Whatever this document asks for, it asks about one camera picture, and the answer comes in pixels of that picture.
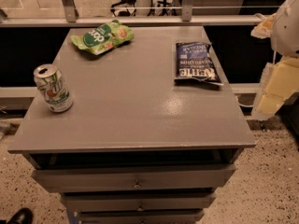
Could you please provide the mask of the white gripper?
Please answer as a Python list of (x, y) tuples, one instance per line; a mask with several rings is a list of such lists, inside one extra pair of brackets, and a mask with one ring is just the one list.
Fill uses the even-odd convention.
[(261, 22), (250, 35), (261, 39), (271, 36), (272, 50), (289, 56), (276, 64), (267, 63), (262, 72), (251, 115), (257, 120), (268, 120), (299, 91), (299, 0), (285, 0), (276, 14), (255, 16)]

